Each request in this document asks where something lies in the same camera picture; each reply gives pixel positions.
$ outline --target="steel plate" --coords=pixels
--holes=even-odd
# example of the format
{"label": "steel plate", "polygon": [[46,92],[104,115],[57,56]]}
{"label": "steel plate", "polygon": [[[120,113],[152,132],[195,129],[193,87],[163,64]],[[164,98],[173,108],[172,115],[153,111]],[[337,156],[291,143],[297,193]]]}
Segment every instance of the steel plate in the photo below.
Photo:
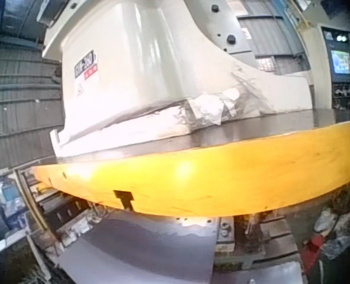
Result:
{"label": "steel plate", "polygon": [[120,212],[65,250],[59,263],[77,284],[209,283],[216,245],[210,220],[184,227],[184,219]]}

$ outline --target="metal wall panel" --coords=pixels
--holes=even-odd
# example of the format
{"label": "metal wall panel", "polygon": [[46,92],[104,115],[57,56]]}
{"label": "metal wall panel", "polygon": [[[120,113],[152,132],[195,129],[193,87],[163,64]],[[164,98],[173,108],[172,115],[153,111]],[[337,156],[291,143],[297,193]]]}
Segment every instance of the metal wall panel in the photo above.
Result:
{"label": "metal wall panel", "polygon": [[266,0],[241,0],[250,15],[278,15]]}
{"label": "metal wall panel", "polygon": [[252,39],[249,42],[256,56],[292,54],[278,20],[253,18],[240,20],[240,25],[250,32]]}
{"label": "metal wall panel", "polygon": [[43,0],[0,0],[0,34],[43,42],[45,26],[36,18]]}
{"label": "metal wall panel", "polygon": [[299,71],[306,71],[310,69],[307,60],[294,58],[293,56],[277,56],[275,57],[277,73],[290,74]]}
{"label": "metal wall panel", "polygon": [[[240,2],[249,15],[238,20],[252,37],[248,42],[255,57],[274,64],[275,70],[266,72],[284,75],[310,69],[301,40],[277,0]],[[267,70],[266,64],[261,69]]]}
{"label": "metal wall panel", "polygon": [[64,124],[57,66],[0,45],[0,169],[54,155],[49,132]]}

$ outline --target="display screen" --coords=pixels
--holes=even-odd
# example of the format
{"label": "display screen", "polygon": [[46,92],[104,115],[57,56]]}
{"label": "display screen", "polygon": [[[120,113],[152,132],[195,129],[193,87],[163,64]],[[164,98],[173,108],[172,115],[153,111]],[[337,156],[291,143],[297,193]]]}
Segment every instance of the display screen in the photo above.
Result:
{"label": "display screen", "polygon": [[348,52],[332,50],[331,56],[336,74],[350,74],[350,54]]}

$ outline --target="yellow beam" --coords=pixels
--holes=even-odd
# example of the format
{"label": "yellow beam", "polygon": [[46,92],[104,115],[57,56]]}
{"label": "yellow beam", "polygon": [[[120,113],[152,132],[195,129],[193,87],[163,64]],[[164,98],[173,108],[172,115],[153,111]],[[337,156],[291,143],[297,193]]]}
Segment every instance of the yellow beam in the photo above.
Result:
{"label": "yellow beam", "polygon": [[209,148],[120,160],[37,166],[61,191],[167,216],[252,214],[297,204],[350,182],[350,122]]}

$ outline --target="corrugated metal wall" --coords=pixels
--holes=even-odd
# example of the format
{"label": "corrugated metal wall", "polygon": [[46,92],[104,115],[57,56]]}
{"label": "corrugated metal wall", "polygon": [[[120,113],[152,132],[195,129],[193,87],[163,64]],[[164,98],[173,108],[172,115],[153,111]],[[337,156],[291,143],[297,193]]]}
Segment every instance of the corrugated metal wall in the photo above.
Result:
{"label": "corrugated metal wall", "polygon": [[238,16],[259,68],[284,75],[309,70],[310,66],[296,30],[276,1],[241,0],[247,15]]}
{"label": "corrugated metal wall", "polygon": [[0,169],[54,155],[49,132],[64,124],[57,63],[0,45]]}

